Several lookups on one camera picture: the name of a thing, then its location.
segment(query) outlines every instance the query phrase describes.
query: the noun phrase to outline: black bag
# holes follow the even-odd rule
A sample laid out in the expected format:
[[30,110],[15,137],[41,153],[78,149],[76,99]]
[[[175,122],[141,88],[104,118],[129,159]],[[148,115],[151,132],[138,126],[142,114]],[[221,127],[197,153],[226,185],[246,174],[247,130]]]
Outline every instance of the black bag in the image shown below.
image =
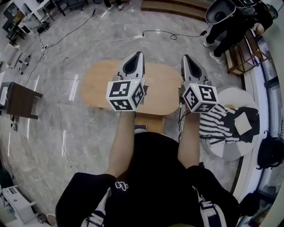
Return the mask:
[[259,168],[277,167],[284,159],[284,143],[276,137],[271,137],[267,132],[267,137],[262,140],[258,156],[257,164]]

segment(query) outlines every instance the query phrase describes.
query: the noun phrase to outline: white power strip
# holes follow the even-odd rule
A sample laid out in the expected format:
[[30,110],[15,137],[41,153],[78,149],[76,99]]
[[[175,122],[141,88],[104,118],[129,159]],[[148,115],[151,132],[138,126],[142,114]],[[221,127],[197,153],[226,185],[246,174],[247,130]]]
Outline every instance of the white power strip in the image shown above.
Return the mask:
[[134,39],[140,39],[140,38],[144,38],[145,36],[143,36],[143,35],[136,35],[136,36],[134,36]]
[[43,47],[43,48],[41,49],[41,52],[45,51],[47,48],[48,48],[48,45],[46,45],[45,47]]

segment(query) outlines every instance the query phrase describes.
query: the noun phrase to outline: black shirt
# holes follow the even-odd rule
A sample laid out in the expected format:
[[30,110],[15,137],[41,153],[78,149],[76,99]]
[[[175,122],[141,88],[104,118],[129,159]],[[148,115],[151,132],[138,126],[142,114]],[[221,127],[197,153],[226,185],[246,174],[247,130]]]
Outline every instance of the black shirt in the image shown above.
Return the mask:
[[108,174],[76,173],[57,206],[58,227],[79,227],[111,188],[104,226],[203,226],[196,187],[222,209],[228,227],[239,218],[237,200],[207,169],[186,169],[177,159],[178,143],[158,133],[135,135],[128,170],[117,179]]
[[253,28],[256,23],[262,24],[266,31],[273,23],[273,19],[269,12],[269,9],[265,3],[259,3],[255,7],[255,15],[243,15],[241,10],[238,10],[234,14],[234,21],[236,26],[241,28],[244,32]]

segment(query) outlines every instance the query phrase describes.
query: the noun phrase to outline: black cable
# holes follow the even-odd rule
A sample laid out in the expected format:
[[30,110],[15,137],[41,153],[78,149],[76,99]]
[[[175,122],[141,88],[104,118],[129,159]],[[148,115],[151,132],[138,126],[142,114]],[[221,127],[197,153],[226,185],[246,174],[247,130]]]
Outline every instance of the black cable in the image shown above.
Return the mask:
[[32,70],[31,74],[30,74],[29,77],[28,77],[28,80],[27,80],[25,86],[28,84],[28,81],[30,80],[32,73],[33,73],[34,70],[36,69],[38,63],[41,61],[41,59],[43,58],[43,56],[44,56],[44,53],[43,53],[43,55],[41,55],[40,59],[37,61],[37,63],[36,63],[36,65],[35,65],[34,69]]
[[145,31],[142,32],[142,36],[145,36],[144,33],[145,33],[146,31],[155,31],[155,32],[162,31],[162,32],[171,34],[171,36],[170,36],[170,39],[171,39],[171,40],[176,40],[176,39],[178,38],[177,35],[186,36],[186,37],[192,37],[192,38],[197,38],[197,37],[200,37],[200,36],[204,36],[204,35],[207,33],[207,30],[210,28],[210,26],[211,26],[211,25],[209,25],[208,28],[207,28],[206,30],[204,30],[202,33],[200,33],[200,35],[198,35],[198,36],[183,35],[183,34],[174,34],[174,33],[172,33],[172,32],[164,31],[164,30],[145,30]]
[[42,42],[42,40],[41,40],[40,34],[39,34],[39,41],[40,41],[41,45],[42,45],[43,48],[44,48],[44,44],[43,44],[43,42]]
[[54,47],[56,44],[59,44],[67,35],[69,35],[69,34],[71,34],[72,32],[78,30],[79,28],[81,28],[85,23],[87,23],[87,21],[88,21],[89,19],[91,19],[91,18],[94,16],[95,12],[96,12],[96,9],[94,9],[94,11],[93,11],[93,13],[92,13],[92,16],[91,16],[90,18],[88,18],[82,25],[80,25],[78,28],[72,30],[71,32],[67,33],[67,34],[66,34],[62,39],[60,39],[57,43],[52,44],[51,46],[47,47],[46,49],[51,48],[51,47]]
[[[283,5],[284,5],[284,3],[281,5],[280,9],[283,7]],[[280,11],[280,9],[278,9],[278,11],[277,11],[277,12],[279,12],[279,11]]]
[[178,142],[180,142],[180,140],[181,140],[181,135],[182,135],[182,129],[181,129],[181,121],[182,121],[182,119],[186,116],[186,115],[188,115],[189,113],[191,113],[190,111],[185,111],[184,112],[184,114],[183,114],[183,116],[181,117],[181,108],[180,108],[180,110],[179,110],[179,117],[178,117],[178,131],[179,131],[179,135],[178,135]]

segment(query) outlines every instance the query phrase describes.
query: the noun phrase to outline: electrical cord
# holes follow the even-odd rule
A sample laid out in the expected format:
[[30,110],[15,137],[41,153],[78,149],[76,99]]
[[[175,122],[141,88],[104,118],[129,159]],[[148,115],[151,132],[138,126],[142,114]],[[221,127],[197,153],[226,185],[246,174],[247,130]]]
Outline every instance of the electrical cord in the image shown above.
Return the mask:
[[52,44],[51,46],[47,47],[46,49],[51,48],[51,47],[54,47],[55,45],[59,44],[64,38],[66,38],[69,34],[71,34],[72,32],[74,32],[74,31],[76,31],[76,30],[78,30],[79,28],[81,28],[85,23],[87,23],[87,21],[88,21],[89,19],[91,19],[91,18],[94,16],[95,12],[96,12],[96,8],[94,9],[94,11],[93,11],[93,13],[92,13],[92,16],[91,16],[90,18],[88,18],[82,25],[80,25],[78,28],[72,30],[71,32],[67,33],[67,34],[66,34],[62,39],[60,39],[57,43]]
[[181,117],[181,103],[180,103],[180,110],[179,110],[179,117],[178,117],[178,130],[179,130],[179,135],[178,135],[178,142],[180,142],[180,140],[181,140],[181,135],[182,135],[182,129],[181,129],[181,121],[182,121],[182,119],[186,116],[186,115],[188,115],[189,113],[191,113],[190,111],[185,111],[184,112],[184,114],[182,115],[182,117]]
[[59,130],[60,130],[60,136],[61,136],[61,141],[62,141],[62,149],[63,149],[63,151],[64,151],[64,153],[65,153],[65,157],[66,157],[66,159],[67,159],[67,162],[68,162],[68,164],[69,164],[71,170],[72,170],[74,173],[76,173],[73,168],[75,168],[77,172],[79,172],[79,169],[78,169],[78,167],[76,166],[76,164],[74,163],[74,161],[67,155],[67,152],[66,152],[66,150],[65,150],[65,146],[64,146],[64,144],[63,144],[63,136],[62,136],[62,130],[61,130],[61,114],[60,114],[60,106],[59,106],[58,94],[57,94],[56,87],[55,87],[54,82],[53,82],[52,79],[51,79],[51,82],[52,82],[52,85],[53,85],[53,87],[54,87],[54,91],[55,91],[56,99],[57,99],[58,114],[59,114]]
[[[280,9],[283,7],[283,5],[284,5],[284,3],[281,5]],[[277,12],[279,12],[279,11],[280,11],[280,9],[278,9],[278,11],[277,11]]]
[[42,42],[42,40],[41,40],[40,34],[39,34],[39,41],[41,42],[41,45],[42,45],[43,48],[44,48],[44,44],[43,44],[43,42]]
[[102,43],[105,43],[105,42],[116,42],[116,41],[122,41],[122,40],[129,40],[129,39],[135,39],[134,37],[132,38],[125,38],[125,39],[116,39],[116,40],[100,40],[100,39],[93,39],[93,40],[90,40],[88,42],[85,42],[85,43],[81,43],[79,45],[76,45],[76,46],[72,46],[72,47],[69,47],[69,48],[64,48],[63,50],[59,50],[57,51],[50,59],[48,59],[47,61],[45,61],[44,63],[47,63],[49,62],[51,59],[53,59],[59,52],[62,52],[62,51],[65,51],[65,50],[69,50],[69,49],[72,49],[74,47],[79,47],[79,46],[82,46],[84,44],[87,44],[87,43],[91,43],[91,42],[94,42],[94,41],[100,41]]
[[40,59],[37,61],[37,63],[36,63],[36,65],[35,65],[34,69],[31,71],[31,73],[30,73],[30,75],[29,75],[29,77],[28,77],[28,80],[27,80],[25,86],[28,84],[28,82],[29,82],[29,80],[30,80],[30,78],[31,78],[31,76],[32,76],[32,73],[34,72],[34,70],[35,70],[36,67],[38,66],[39,62],[41,61],[41,59],[43,58],[43,56],[44,56],[45,53],[46,53],[46,51],[43,52],[43,55],[41,55]]
[[171,36],[170,36],[170,39],[171,40],[176,40],[178,37],[177,37],[177,35],[180,35],[180,36],[185,36],[185,37],[192,37],[192,38],[197,38],[197,37],[200,37],[200,36],[204,36],[206,33],[207,33],[207,30],[209,29],[211,27],[211,25],[209,25],[208,26],[208,28],[206,29],[206,30],[204,30],[202,33],[200,33],[200,35],[198,35],[198,36],[191,36],[191,35],[183,35],[183,34],[174,34],[174,33],[172,33],[172,32],[169,32],[169,31],[164,31],[164,30],[144,30],[143,32],[142,32],[142,36],[145,36],[145,32],[146,31],[154,31],[154,32],[165,32],[165,33],[169,33],[169,34],[171,34]]

